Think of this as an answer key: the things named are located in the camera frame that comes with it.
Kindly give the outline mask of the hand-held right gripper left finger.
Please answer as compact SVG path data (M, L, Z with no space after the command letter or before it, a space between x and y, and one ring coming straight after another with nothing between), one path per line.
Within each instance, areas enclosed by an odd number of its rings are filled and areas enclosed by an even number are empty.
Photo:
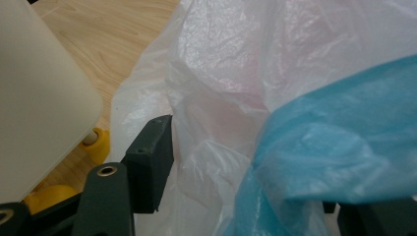
M134 213L158 211L174 162L171 122L171 115L149 120L122 159Z

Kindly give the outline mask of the translucent white-blue plastic bag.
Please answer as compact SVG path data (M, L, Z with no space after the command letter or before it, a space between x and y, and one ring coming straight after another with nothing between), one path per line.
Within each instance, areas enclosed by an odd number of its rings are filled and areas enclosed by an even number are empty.
M325 201L417 195L417 0L180 0L113 98L112 159L163 114L137 236L328 236Z

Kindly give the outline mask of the white trash bin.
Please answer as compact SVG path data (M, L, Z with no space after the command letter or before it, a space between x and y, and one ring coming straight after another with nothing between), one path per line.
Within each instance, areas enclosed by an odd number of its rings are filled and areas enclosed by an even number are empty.
M0 205L21 201L101 116L102 99L27 0L0 0Z

